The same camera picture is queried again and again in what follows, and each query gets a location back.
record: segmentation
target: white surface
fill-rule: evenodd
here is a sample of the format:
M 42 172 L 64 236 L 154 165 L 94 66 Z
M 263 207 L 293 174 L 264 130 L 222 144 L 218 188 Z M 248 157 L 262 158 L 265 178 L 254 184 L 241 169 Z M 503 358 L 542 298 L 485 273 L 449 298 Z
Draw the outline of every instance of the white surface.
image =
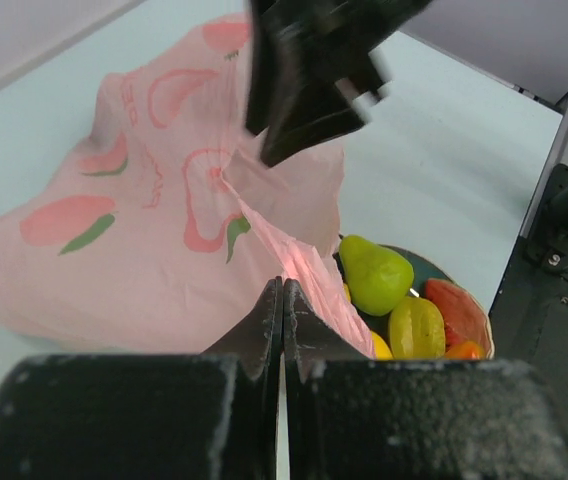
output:
M 0 214 L 41 191 L 89 132 L 106 73 L 241 8 L 149 0 L 1 91 Z M 560 117 L 406 36 L 382 52 L 396 82 L 348 140 L 343 230 L 432 258 L 488 305 Z M 0 328 L 0 380 L 22 355 L 54 348 Z
M 276 471 L 277 478 L 284 480 L 290 477 L 288 452 L 288 407 L 286 404 L 286 369 L 284 368 L 284 354 L 280 357 L 280 389 L 277 397 L 277 452 Z
M 568 91 L 568 0 L 435 0 L 405 30 L 546 100 Z
M 406 35 L 347 140 L 342 233 L 413 250 L 490 308 L 561 116 Z
M 135 0 L 0 0 L 0 78 Z

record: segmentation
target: metal frame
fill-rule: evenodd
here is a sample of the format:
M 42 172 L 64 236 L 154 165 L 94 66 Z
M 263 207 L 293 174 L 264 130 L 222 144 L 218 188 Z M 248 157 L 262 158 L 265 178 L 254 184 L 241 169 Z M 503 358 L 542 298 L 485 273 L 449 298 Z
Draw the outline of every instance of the metal frame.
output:
M 491 309 L 491 318 L 494 322 L 494 333 L 497 336 L 500 335 L 500 328 L 503 325 L 500 322 L 513 322 L 511 316 L 517 316 L 520 312 L 517 312 L 518 308 L 521 308 L 522 305 L 531 306 L 531 301 L 549 301 L 551 302 L 553 298 L 557 297 L 558 292 L 560 291 L 562 285 L 560 283 L 553 283 L 553 282 L 546 282 L 543 279 L 540 279 L 539 276 L 534 276 L 532 272 L 526 271 L 522 268 L 523 259 L 522 257 L 522 246 L 526 243 L 527 239 L 531 234 L 531 228 L 534 224 L 534 220 L 536 215 L 538 214 L 542 196 L 544 195 L 544 191 L 547 188 L 547 184 L 549 183 L 549 179 L 551 178 L 551 174 L 554 170 L 556 170 L 557 165 L 566 165 L 568 167 L 568 93 L 563 97 L 560 102 L 557 104 L 557 108 L 559 111 L 563 112 L 563 118 L 558 128 L 557 134 L 551 146 L 547 161 L 542 169 L 540 174 L 540 178 L 529 204 L 529 209 L 527 214 L 524 218 L 522 223 L 522 227 L 520 229 L 520 236 L 517 239 L 514 252 L 509 260 L 509 264 L 505 270 L 504 277 L 502 279 L 502 285 L 498 291 L 496 299 L 493 303 L 493 307 Z M 526 295 L 521 294 L 521 292 L 517 291 L 521 288 L 522 285 L 531 286 L 532 289 L 535 290 L 535 295 L 538 297 L 536 299 L 532 299 L 531 297 L 533 294 L 529 294 L 528 297 Z M 561 321 L 568 322 L 568 308 L 564 312 L 540 312 L 540 308 L 535 310 L 536 321 L 539 322 L 539 328 L 549 328 L 549 324 L 553 324 L 556 322 L 556 325 L 561 325 Z M 532 319 L 521 319 L 522 322 L 526 321 L 533 321 Z M 510 328 L 508 334 L 504 334 L 504 337 L 511 337 L 513 336 L 516 329 L 521 331 L 521 325 L 517 328 L 513 325 L 510 325 L 507 330 Z M 542 332 L 538 332 L 538 341 L 539 338 L 542 337 Z M 527 361 L 531 361 L 534 365 L 538 362 L 542 362 L 539 358 L 536 358 L 537 361 L 534 361 L 535 353 L 534 352 L 522 352 L 516 351 L 516 348 L 513 348 L 511 351 L 508 351 L 510 347 L 507 347 L 507 356 L 513 356 L 517 358 L 523 358 Z M 543 365 L 536 365 L 538 368 L 543 369 Z M 547 377 L 550 376 L 552 373 L 549 371 L 547 373 Z M 558 396 L 566 396 L 565 392 L 556 392 Z

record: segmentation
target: pink bag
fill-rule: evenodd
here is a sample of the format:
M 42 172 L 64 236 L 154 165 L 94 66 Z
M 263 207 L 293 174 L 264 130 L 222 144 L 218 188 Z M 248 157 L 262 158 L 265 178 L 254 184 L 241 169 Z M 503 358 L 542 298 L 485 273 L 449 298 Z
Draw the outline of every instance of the pink bag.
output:
M 373 356 L 331 258 L 343 151 L 261 166 L 243 128 L 249 37 L 227 16 L 104 79 L 90 136 L 0 217 L 0 322 L 87 348 L 200 352 L 283 275 Z

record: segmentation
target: watermelon slice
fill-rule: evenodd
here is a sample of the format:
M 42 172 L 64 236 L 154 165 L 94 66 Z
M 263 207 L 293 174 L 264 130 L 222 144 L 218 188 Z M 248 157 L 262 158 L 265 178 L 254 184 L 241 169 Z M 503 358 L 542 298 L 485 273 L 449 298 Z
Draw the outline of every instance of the watermelon slice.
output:
M 446 350 L 471 340 L 484 349 L 487 358 L 493 357 L 490 320 L 470 293 L 447 280 L 430 278 L 424 285 L 424 296 L 444 318 Z

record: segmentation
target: red fruit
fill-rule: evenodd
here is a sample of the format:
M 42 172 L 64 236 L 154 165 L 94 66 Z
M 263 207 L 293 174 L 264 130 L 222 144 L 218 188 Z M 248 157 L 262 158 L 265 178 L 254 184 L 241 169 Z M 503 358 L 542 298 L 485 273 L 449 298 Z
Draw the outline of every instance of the red fruit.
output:
M 20 233 L 35 247 L 66 244 L 114 208 L 109 197 L 73 195 L 35 210 L 20 222 Z
M 449 281 L 431 278 L 426 281 L 424 296 L 442 313 L 447 350 L 470 340 L 492 355 L 488 316 L 470 293 Z

